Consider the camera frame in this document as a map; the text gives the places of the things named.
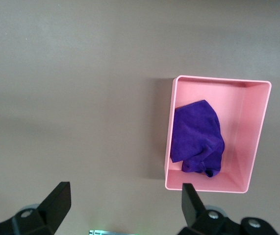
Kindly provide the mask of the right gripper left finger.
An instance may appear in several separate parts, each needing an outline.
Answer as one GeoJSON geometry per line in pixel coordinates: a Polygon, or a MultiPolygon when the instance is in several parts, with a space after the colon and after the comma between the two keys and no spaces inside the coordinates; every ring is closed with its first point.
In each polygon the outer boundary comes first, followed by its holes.
{"type": "Polygon", "coordinates": [[[71,208],[70,182],[59,183],[39,204],[0,223],[0,235],[53,235],[71,208]]]}

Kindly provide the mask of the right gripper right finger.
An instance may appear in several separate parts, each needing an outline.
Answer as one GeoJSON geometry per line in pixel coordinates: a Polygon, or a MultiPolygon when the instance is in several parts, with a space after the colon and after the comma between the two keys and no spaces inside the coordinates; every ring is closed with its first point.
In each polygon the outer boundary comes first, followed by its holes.
{"type": "Polygon", "coordinates": [[[182,185],[181,208],[187,223],[180,235],[276,235],[267,221],[245,217],[237,224],[221,212],[206,209],[192,184],[182,185]]]}

